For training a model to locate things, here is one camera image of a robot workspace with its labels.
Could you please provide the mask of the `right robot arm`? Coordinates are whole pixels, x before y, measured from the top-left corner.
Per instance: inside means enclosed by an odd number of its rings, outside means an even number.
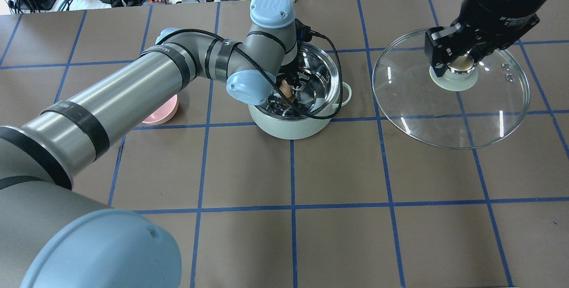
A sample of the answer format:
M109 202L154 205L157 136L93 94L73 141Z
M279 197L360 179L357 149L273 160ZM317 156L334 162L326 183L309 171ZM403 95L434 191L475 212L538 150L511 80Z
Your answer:
M437 77L468 55L474 63L504 50L539 23L546 0L463 0L449 27L425 32L425 55Z

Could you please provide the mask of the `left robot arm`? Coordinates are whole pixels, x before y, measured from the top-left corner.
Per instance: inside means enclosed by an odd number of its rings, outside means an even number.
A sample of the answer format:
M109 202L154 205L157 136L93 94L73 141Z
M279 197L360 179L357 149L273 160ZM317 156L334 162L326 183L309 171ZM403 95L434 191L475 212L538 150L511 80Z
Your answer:
M173 236L72 190L73 178L196 77L264 104L297 52L292 0L252 0L243 43L168 28L138 59L19 127L1 128L3 288L178 288Z

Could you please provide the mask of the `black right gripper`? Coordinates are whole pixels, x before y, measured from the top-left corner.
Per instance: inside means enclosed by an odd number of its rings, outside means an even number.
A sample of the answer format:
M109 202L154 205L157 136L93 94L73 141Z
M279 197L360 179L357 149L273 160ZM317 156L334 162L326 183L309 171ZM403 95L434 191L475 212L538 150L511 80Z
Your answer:
M525 17L462 13L449 27L425 31L425 55L435 76L443 77L459 57L469 56L478 65L494 51L513 45L539 21L536 13Z

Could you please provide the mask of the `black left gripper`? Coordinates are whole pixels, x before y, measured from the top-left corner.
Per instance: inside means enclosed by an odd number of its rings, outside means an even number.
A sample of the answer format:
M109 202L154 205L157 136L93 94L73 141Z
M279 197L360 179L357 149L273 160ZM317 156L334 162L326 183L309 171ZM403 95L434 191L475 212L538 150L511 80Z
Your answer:
M312 75L308 68L296 64L289 64L279 69L276 77L276 86L279 88L282 80L286 80L293 88L291 97L299 97L300 93L307 87Z

